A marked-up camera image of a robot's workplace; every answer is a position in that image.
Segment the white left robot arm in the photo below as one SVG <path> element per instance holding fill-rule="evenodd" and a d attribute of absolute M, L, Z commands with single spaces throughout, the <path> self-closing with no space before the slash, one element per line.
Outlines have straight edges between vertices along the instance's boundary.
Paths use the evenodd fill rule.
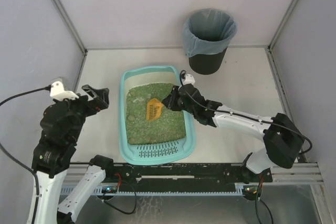
<path fill-rule="evenodd" d="M 28 223 L 75 223 L 97 186 L 114 177 L 113 159 L 96 155 L 84 177 L 63 201 L 59 202 L 70 161 L 86 118 L 109 107 L 109 89 L 82 86 L 86 95 L 66 90 L 61 81 L 46 87 L 54 103 L 43 113 L 41 138 L 33 152 L 31 168 L 36 176 Z"/>

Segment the yellow slotted litter scoop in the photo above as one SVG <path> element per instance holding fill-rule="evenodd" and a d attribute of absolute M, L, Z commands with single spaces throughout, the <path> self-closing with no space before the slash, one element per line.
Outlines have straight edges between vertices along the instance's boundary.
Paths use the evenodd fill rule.
<path fill-rule="evenodd" d="M 161 116 L 164 104 L 157 98 L 151 99 L 146 105 L 146 119 L 154 121 Z"/>

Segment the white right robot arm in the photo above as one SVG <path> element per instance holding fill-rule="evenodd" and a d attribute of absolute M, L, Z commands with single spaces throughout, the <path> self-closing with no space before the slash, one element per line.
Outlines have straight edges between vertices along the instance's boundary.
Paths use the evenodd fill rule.
<path fill-rule="evenodd" d="M 174 86 L 162 103 L 171 111 L 191 114 L 202 125 L 237 130 L 263 142 L 264 147 L 248 154 L 242 163 L 246 177 L 274 166 L 291 169 L 304 143 L 304 136 L 285 114 L 267 117 L 236 111 L 205 99 L 191 84 Z"/>

